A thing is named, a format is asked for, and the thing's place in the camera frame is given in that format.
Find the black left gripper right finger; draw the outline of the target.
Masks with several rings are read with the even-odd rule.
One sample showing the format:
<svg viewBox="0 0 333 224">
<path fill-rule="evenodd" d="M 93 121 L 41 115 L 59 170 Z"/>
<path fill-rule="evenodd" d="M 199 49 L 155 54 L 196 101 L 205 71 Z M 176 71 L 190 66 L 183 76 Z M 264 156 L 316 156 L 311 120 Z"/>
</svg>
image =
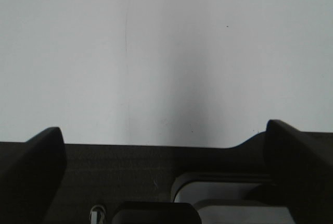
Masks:
<svg viewBox="0 0 333 224">
<path fill-rule="evenodd" d="M 263 156 L 295 223 L 332 223 L 332 133 L 269 120 Z"/>
</svg>

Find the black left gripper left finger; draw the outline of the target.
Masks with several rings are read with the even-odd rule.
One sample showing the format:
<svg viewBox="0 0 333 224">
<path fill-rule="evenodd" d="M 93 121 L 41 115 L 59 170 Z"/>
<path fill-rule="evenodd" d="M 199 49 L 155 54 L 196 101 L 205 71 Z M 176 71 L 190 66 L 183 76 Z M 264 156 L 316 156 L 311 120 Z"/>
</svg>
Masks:
<svg viewBox="0 0 333 224">
<path fill-rule="evenodd" d="M 42 223 L 67 167 L 59 127 L 1 157 L 1 223 Z"/>
</svg>

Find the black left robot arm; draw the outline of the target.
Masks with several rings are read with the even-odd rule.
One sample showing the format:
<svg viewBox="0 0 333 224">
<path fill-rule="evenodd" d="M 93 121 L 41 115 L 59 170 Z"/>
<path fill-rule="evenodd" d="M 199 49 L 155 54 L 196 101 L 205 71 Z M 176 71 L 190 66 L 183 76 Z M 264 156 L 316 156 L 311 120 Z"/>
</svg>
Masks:
<svg viewBox="0 0 333 224">
<path fill-rule="evenodd" d="M 270 120 L 231 148 L 1 143 L 1 223 L 332 223 L 332 134 Z"/>
</svg>

